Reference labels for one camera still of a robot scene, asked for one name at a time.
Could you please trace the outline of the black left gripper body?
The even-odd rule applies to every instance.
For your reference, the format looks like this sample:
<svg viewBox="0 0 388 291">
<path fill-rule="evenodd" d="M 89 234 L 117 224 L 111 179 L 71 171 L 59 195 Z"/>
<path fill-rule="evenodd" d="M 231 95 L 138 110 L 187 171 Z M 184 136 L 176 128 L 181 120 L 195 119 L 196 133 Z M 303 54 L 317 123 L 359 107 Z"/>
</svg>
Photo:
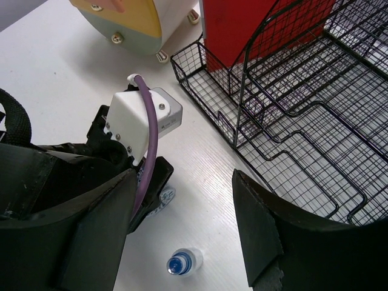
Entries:
<svg viewBox="0 0 388 291">
<path fill-rule="evenodd" d="M 120 172 L 128 169 L 135 170 L 137 174 L 137 181 L 140 182 L 144 174 L 144 164 L 146 159 L 143 158 L 137 166 L 134 166 L 133 158 L 128 155 L 127 149 L 120 142 L 112 140 L 111 133 L 104 133 L 108 110 L 109 106 L 100 106 L 87 133 L 86 143 L 74 144 L 68 142 L 60 145 L 42 145 L 39 146 L 39 148 L 104 159 L 113 164 Z M 162 156 L 156 158 L 154 170 L 155 169 L 174 171 L 173 166 Z M 128 232 L 134 232 L 145 218 L 145 216 L 142 218 L 138 216 L 134 219 L 132 218 L 129 224 Z"/>
</svg>

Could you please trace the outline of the red folder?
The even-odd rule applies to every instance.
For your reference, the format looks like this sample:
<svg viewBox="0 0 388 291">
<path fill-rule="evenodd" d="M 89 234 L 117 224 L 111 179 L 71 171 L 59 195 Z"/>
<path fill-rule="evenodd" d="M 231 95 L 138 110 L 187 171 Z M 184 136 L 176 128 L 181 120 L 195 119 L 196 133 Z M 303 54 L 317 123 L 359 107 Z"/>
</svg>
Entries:
<svg viewBox="0 0 388 291">
<path fill-rule="evenodd" d="M 334 1 L 200 1 L 207 69 L 214 72 L 314 40 Z"/>
</svg>

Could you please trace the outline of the blue labelled clear jar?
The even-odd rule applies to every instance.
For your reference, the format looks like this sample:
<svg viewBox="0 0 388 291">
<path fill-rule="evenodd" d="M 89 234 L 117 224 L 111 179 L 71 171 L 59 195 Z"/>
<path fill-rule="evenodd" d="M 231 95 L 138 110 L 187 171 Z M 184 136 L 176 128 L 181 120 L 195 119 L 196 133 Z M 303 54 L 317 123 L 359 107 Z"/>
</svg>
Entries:
<svg viewBox="0 0 388 291">
<path fill-rule="evenodd" d="M 155 215 L 172 201 L 176 190 L 167 183 L 172 172 L 171 170 L 157 169 L 153 171 L 143 201 L 137 212 L 132 215 L 133 219 L 137 216 L 142 218 L 143 216 Z"/>
</svg>

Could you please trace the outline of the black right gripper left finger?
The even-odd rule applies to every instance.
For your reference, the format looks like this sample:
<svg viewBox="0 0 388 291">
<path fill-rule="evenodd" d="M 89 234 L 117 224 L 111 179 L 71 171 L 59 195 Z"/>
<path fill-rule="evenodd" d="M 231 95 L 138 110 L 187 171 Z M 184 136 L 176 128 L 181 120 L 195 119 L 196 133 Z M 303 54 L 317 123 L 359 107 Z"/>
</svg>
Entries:
<svg viewBox="0 0 388 291">
<path fill-rule="evenodd" d="M 1 289 L 112 290 L 136 173 L 96 156 L 1 145 Z"/>
</svg>

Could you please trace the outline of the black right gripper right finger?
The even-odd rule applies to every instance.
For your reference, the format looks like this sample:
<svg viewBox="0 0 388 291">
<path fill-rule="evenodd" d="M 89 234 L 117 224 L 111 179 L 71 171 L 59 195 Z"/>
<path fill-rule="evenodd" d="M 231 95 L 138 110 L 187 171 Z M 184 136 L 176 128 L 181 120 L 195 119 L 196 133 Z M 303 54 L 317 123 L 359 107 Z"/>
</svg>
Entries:
<svg viewBox="0 0 388 291">
<path fill-rule="evenodd" d="M 241 170 L 233 202 L 253 290 L 386 290 L 387 220 L 352 226 L 303 210 Z"/>
</svg>

